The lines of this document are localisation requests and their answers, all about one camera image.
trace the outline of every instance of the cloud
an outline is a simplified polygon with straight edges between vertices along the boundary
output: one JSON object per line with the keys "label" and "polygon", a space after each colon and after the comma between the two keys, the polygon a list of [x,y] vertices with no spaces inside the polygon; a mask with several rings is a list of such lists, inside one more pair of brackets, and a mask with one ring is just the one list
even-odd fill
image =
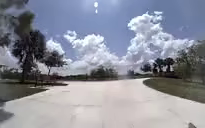
{"label": "cloud", "polygon": [[65,51],[63,50],[63,48],[61,46],[61,43],[57,42],[53,38],[51,38],[50,40],[48,40],[46,42],[46,47],[50,52],[58,51],[59,54],[64,54],[65,53]]}
{"label": "cloud", "polygon": [[125,62],[141,65],[158,57],[175,57],[178,50],[193,44],[193,40],[176,39],[165,32],[161,26],[162,14],[158,11],[152,14],[147,12],[131,19],[128,28],[135,33],[135,37],[123,57]]}
{"label": "cloud", "polygon": [[77,53],[78,61],[73,63],[77,69],[87,70],[99,65],[112,66],[119,62],[119,58],[106,46],[103,36],[91,34],[77,38],[76,32],[68,31],[64,37]]}

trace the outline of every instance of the sun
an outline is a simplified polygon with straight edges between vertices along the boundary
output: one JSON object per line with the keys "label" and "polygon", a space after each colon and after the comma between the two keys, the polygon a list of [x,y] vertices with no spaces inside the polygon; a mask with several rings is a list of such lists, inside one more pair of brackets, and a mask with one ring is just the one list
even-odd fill
{"label": "sun", "polygon": [[95,7],[95,8],[98,7],[98,2],[94,2],[94,7]]}

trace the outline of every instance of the sky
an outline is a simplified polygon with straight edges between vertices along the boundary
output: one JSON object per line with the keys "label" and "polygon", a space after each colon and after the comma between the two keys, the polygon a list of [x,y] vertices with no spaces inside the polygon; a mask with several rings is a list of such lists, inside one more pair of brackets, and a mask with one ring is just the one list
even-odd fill
{"label": "sky", "polygon": [[[205,39],[205,0],[29,0],[27,8],[35,13],[34,28],[45,34],[47,48],[65,53],[68,66],[54,69],[62,75],[99,65],[137,71]],[[10,52],[2,58],[5,54],[11,59],[0,63],[15,65]]]}

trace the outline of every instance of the concrete road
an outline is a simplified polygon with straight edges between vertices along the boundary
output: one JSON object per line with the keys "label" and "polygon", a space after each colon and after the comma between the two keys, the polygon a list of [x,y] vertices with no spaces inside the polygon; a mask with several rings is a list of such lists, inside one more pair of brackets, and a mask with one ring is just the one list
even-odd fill
{"label": "concrete road", "polygon": [[0,110],[0,128],[205,128],[205,104],[142,81],[68,82],[10,101]]}

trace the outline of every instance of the green lawn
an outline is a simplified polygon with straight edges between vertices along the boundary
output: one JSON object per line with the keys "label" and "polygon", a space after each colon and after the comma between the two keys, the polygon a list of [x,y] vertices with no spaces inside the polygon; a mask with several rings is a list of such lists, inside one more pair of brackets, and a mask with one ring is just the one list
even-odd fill
{"label": "green lawn", "polygon": [[205,85],[184,82],[180,79],[152,78],[144,84],[158,91],[181,98],[205,103]]}
{"label": "green lawn", "polygon": [[20,85],[15,82],[6,84],[6,82],[0,80],[0,103],[45,91],[41,88],[29,88],[29,85]]}

